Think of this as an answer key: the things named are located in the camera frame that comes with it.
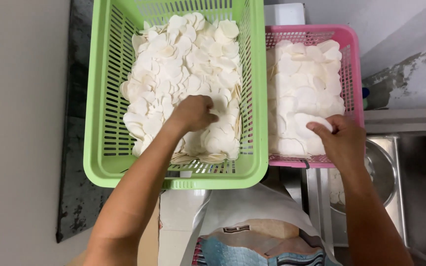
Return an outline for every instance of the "forearm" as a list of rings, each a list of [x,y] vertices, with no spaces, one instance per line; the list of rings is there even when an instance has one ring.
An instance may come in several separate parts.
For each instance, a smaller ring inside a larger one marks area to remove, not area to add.
[[[348,243],[355,265],[412,265],[364,166],[342,173]]]
[[[90,257],[90,249],[97,249],[96,252],[106,249],[107,254],[118,256],[127,250],[127,253],[135,256],[157,202],[169,161],[183,135],[182,129],[167,122],[151,145],[127,170],[98,217],[87,258]]]

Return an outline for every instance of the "hand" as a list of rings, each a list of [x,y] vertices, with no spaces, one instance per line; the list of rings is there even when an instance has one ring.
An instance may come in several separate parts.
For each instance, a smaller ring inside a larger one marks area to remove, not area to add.
[[[336,133],[316,122],[308,123],[307,128],[320,136],[328,158],[341,173],[364,167],[366,130],[341,115],[330,116],[327,121]]]
[[[189,95],[175,108],[166,124],[180,129],[183,134],[204,129],[219,119],[210,114],[211,108],[213,100],[210,96]]]

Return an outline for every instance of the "floor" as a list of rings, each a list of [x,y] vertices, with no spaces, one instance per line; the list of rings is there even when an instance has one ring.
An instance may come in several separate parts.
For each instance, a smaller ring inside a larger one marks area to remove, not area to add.
[[[207,190],[167,190],[160,196],[158,266],[178,266]]]

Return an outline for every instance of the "pink plastic basket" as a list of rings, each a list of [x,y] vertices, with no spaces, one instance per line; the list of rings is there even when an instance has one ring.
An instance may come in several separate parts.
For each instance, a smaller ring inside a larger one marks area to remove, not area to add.
[[[353,29],[344,25],[266,26],[267,48],[273,48],[281,40],[316,45],[330,39],[340,44],[340,51],[343,54],[339,73],[343,86],[341,97],[345,100],[345,115],[364,127],[359,45],[358,37]],[[307,163],[310,168],[334,167],[325,155],[312,156],[311,159],[306,160],[278,155],[269,156],[269,165],[274,166],[304,168],[307,167]]]

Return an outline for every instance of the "pile of white chips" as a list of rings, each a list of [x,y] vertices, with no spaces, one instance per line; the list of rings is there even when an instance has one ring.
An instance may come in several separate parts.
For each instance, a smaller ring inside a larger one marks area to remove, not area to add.
[[[321,139],[306,128],[345,112],[340,97],[339,43],[305,46],[282,40],[266,52],[269,153],[309,158],[325,154]]]
[[[137,139],[133,155],[144,152],[183,99],[207,95],[214,102],[211,113],[220,121],[187,133],[170,162],[237,159],[242,66],[236,22],[216,20],[211,24],[200,13],[173,15],[166,25],[151,27],[145,22],[139,33],[133,36],[136,61],[132,73],[120,86],[130,102],[123,121]]]

